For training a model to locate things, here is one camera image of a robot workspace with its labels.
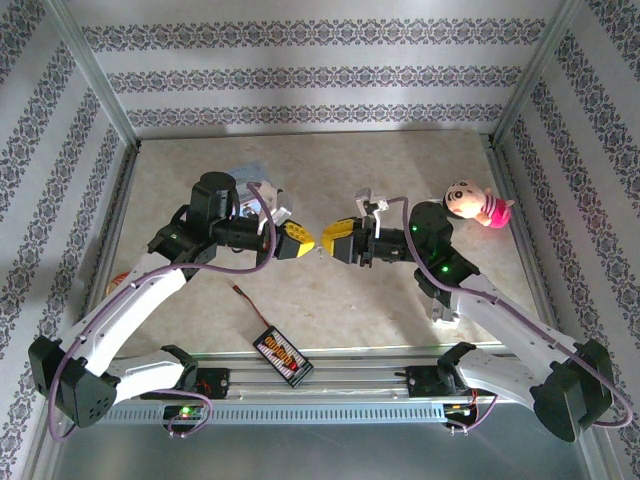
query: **striped wall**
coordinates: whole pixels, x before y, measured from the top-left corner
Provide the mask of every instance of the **striped wall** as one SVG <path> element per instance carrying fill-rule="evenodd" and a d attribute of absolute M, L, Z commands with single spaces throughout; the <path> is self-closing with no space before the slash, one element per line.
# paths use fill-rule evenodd
<path fill-rule="evenodd" d="M 141 138 L 489 133 L 558 0 L 87 0 L 70 7 Z"/>
<path fill-rule="evenodd" d="M 636 411 L 639 54 L 640 3 L 586 1 L 504 145 L 561 328 L 612 351 Z M 638 415 L 610 437 L 624 478 L 640 478 Z"/>
<path fill-rule="evenodd" d="M 42 6 L 0 1 L 0 479 L 43 399 L 27 347 L 82 314 L 123 144 Z"/>

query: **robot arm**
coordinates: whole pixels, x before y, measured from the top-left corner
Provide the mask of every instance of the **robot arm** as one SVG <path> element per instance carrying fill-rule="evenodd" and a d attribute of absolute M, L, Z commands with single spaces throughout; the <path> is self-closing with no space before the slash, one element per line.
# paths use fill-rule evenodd
<path fill-rule="evenodd" d="M 181 207 L 169 225 L 160 229 L 149 243 L 148 253 L 115 291 L 61 339 L 41 336 L 33 342 L 29 359 L 38 391 L 49 395 L 54 375 L 67 352 L 71 354 L 72 345 L 77 348 L 73 347 L 75 352 L 60 373 L 56 406 L 79 427 L 94 424 L 115 403 L 142 393 L 191 390 L 197 362 L 176 346 L 162 347 L 145 357 L 113 358 L 156 307 L 197 273 L 197 268 L 162 267 L 205 265 L 215 258 L 218 246 L 255 251 L 257 265 L 265 261 L 271 248 L 278 259 L 296 258 L 313 248 L 311 235 L 288 220 L 291 209 L 282 202 L 282 192 L 266 182 L 258 194 L 261 192 L 268 197 L 266 206 L 276 220 L 275 239 L 269 238 L 269 229 L 263 232 L 262 217 L 239 216 L 233 177 L 219 172 L 203 175 L 193 187 L 191 203 Z M 144 276 L 146 282 L 134 283 Z"/>
<path fill-rule="evenodd" d="M 366 205 L 361 192 L 358 195 L 358 206 Z M 377 204 L 385 205 L 379 197 L 376 199 Z M 381 228 L 379 216 L 374 215 L 373 210 L 369 208 L 362 218 L 340 220 L 327 227 L 322 239 L 325 249 L 344 263 L 360 266 L 371 267 L 374 258 L 413 262 L 405 232 Z M 434 284 L 417 269 L 414 278 L 420 289 L 450 316 L 465 316 L 478 323 L 519 359 L 499 358 L 474 345 L 458 344 L 438 362 L 439 391 L 444 386 L 451 394 L 470 388 L 494 392 L 533 410 L 557 437 L 575 441 L 581 431 L 609 409 L 612 395 L 566 352 L 580 357 L 612 382 L 607 350 L 594 340 L 580 344 L 541 323 L 500 292 L 451 246 L 453 226 L 441 205 L 417 204 L 411 212 L 409 230 L 420 259 L 440 284 Z M 514 312 L 524 318 L 528 326 L 514 318 Z M 543 332 L 545 338 L 531 327 Z M 408 385 L 415 385 L 417 381 L 420 379 L 408 375 Z"/>

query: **stuffed toy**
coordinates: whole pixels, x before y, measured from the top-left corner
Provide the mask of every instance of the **stuffed toy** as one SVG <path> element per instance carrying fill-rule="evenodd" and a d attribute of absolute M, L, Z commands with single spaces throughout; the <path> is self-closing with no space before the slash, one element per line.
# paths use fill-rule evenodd
<path fill-rule="evenodd" d="M 490 188 L 483 191 L 473 180 L 454 183 L 444 196 L 444 204 L 451 213 L 461 218 L 475 218 L 491 228 L 502 228 L 509 222 L 514 203 L 494 197 Z"/>

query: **floor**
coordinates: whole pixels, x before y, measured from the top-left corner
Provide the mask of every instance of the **floor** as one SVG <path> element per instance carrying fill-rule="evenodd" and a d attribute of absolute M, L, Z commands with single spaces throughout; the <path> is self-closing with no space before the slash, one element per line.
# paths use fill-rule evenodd
<path fill-rule="evenodd" d="M 156 231 L 189 202 L 191 187 L 203 173 L 255 161 L 264 164 L 276 187 L 289 192 L 292 219 L 316 239 L 327 225 L 358 214 L 354 195 L 362 187 L 388 198 L 407 195 L 413 205 L 441 198 L 456 180 L 493 185 L 480 137 L 470 131 L 145 141 L 113 274 L 135 265 Z M 399 208 L 383 215 L 386 227 L 400 226 Z M 454 221 L 454 227 L 454 247 L 505 294 L 535 312 L 509 229 L 485 228 L 474 220 Z M 212 263 L 247 268 L 254 262 L 251 253 L 221 248 Z M 494 341 L 468 319 L 456 329 L 434 325 L 414 269 L 413 264 L 382 262 L 373 269 L 348 266 L 317 248 L 299 259 L 273 261 L 256 275 L 201 272 L 162 304 L 120 353 L 141 355 L 165 344 L 190 353 L 253 351 L 251 343 L 264 326 L 231 290 L 233 281 L 302 349 Z"/>

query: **battery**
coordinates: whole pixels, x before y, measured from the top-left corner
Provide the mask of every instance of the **battery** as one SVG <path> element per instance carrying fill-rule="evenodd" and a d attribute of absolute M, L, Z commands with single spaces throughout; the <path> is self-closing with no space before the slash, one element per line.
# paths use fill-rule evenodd
<path fill-rule="evenodd" d="M 267 328 L 253 346 L 292 387 L 313 370 L 309 360 L 274 326 Z"/>

